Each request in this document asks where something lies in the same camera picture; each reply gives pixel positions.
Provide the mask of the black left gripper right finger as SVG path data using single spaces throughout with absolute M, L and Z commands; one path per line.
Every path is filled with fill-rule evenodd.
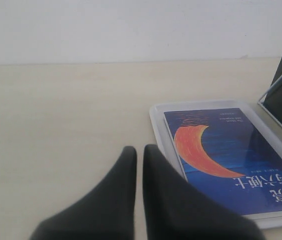
M 155 144 L 144 147 L 143 203 L 149 240 L 263 240 L 257 225 L 186 182 Z

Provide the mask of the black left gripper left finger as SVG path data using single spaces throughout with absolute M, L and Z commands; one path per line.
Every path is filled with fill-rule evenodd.
M 32 240 L 133 240 L 137 152 L 123 148 L 118 160 L 82 199 L 43 220 Z

